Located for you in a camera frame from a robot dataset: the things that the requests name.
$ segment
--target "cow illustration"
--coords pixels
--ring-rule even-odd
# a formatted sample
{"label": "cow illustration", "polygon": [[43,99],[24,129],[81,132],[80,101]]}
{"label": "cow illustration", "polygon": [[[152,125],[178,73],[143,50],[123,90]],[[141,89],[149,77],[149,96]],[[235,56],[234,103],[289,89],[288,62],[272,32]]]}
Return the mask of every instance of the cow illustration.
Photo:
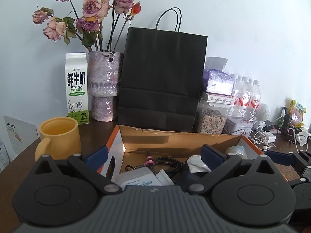
{"label": "cow illustration", "polygon": [[69,105],[69,109],[70,109],[71,113],[81,111],[81,108],[83,106],[82,102],[77,102],[77,103],[73,103],[73,104],[70,104],[69,102],[70,102],[70,100],[68,101],[68,105]]}

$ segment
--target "mug handle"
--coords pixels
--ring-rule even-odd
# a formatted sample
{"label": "mug handle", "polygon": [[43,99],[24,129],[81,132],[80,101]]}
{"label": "mug handle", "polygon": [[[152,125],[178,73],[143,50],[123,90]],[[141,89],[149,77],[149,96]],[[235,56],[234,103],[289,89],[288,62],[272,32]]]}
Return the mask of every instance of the mug handle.
{"label": "mug handle", "polygon": [[46,154],[46,149],[51,143],[51,139],[45,137],[41,142],[38,144],[37,149],[35,151],[35,160],[37,161],[43,154]]}

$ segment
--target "bag handle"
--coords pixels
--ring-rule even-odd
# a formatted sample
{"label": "bag handle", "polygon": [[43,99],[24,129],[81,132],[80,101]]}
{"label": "bag handle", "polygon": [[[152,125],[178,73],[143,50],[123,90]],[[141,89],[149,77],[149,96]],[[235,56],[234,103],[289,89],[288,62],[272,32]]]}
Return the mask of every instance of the bag handle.
{"label": "bag handle", "polygon": [[158,19],[157,23],[156,23],[156,27],[155,27],[155,29],[157,29],[157,28],[158,28],[158,24],[159,24],[159,22],[160,22],[161,17],[163,17],[163,16],[164,16],[164,14],[165,14],[166,12],[168,12],[168,11],[170,11],[170,10],[173,10],[173,11],[175,11],[175,13],[176,13],[176,15],[177,15],[177,23],[176,23],[176,27],[175,27],[175,30],[174,30],[174,31],[176,32],[177,25],[178,25],[178,13],[177,13],[177,11],[176,11],[176,10],[174,10],[174,9],[178,9],[178,10],[179,10],[179,12],[180,12],[180,20],[179,20],[179,26],[178,26],[178,32],[179,32],[180,25],[181,25],[181,10],[180,10],[180,8],[178,8],[178,7],[172,7],[172,8],[170,8],[170,9],[168,9],[168,10],[164,11],[164,12],[162,13],[162,15],[160,16],[160,18]]}

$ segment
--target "black paper bag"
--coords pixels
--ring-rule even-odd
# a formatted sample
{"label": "black paper bag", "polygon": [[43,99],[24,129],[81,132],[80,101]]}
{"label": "black paper bag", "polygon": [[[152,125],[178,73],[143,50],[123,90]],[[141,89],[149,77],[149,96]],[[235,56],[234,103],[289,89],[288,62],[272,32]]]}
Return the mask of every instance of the black paper bag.
{"label": "black paper bag", "polygon": [[207,36],[179,32],[181,11],[177,32],[177,25],[174,32],[157,30],[159,20],[155,29],[129,27],[118,123],[143,129],[191,131]]}

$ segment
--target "milk carton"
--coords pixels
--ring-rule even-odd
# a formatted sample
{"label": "milk carton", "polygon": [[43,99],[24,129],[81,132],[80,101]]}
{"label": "milk carton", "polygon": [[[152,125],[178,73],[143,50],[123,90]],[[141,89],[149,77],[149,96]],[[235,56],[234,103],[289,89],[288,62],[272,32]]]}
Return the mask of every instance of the milk carton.
{"label": "milk carton", "polygon": [[66,53],[66,96],[68,117],[78,124],[89,123],[85,53]]}

